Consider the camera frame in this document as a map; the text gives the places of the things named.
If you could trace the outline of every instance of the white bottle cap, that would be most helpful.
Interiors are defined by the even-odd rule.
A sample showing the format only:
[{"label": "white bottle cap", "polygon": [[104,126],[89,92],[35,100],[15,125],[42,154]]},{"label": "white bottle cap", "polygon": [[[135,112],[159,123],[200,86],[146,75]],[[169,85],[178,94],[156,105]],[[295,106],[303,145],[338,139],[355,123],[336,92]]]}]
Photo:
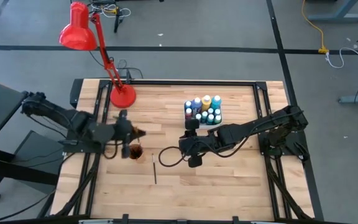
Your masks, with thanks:
[{"label": "white bottle cap", "polygon": [[211,100],[211,97],[209,95],[205,95],[204,98],[203,98],[205,101],[209,101]]}]

